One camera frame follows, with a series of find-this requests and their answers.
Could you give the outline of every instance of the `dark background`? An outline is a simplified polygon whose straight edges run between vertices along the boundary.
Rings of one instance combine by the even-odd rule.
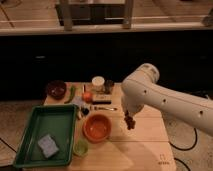
[[[0,37],[0,100],[45,98],[49,81],[122,81],[152,63],[158,84],[178,91],[213,89],[213,31],[156,31]]]

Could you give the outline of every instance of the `brown bowl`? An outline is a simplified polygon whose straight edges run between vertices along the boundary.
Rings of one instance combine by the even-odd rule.
[[[92,143],[99,143],[109,137],[111,132],[110,119],[102,114],[89,116],[83,124],[83,133]]]
[[[64,81],[55,80],[47,84],[46,93],[56,100],[64,97],[67,91],[67,86]]]

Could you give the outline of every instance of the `green plastic tray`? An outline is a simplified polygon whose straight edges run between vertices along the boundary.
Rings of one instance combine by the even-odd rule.
[[[13,166],[65,166],[71,162],[77,108],[74,105],[36,106],[28,120]],[[50,134],[59,152],[45,158],[38,140]]]

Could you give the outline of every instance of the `gray sponge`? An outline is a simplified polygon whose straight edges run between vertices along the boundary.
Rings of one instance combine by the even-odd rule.
[[[38,140],[38,145],[42,149],[42,152],[46,158],[53,156],[59,151],[59,148],[56,146],[55,141],[49,134]]]

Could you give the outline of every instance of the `red object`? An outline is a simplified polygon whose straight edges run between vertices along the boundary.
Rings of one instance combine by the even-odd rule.
[[[83,133],[92,143],[99,143],[109,137],[111,132],[110,119],[102,114],[89,116],[83,124]]]
[[[56,100],[64,97],[67,86],[64,81],[55,80],[47,84],[46,93]]]
[[[92,93],[89,91],[86,91],[82,94],[82,100],[91,103],[92,102]]]

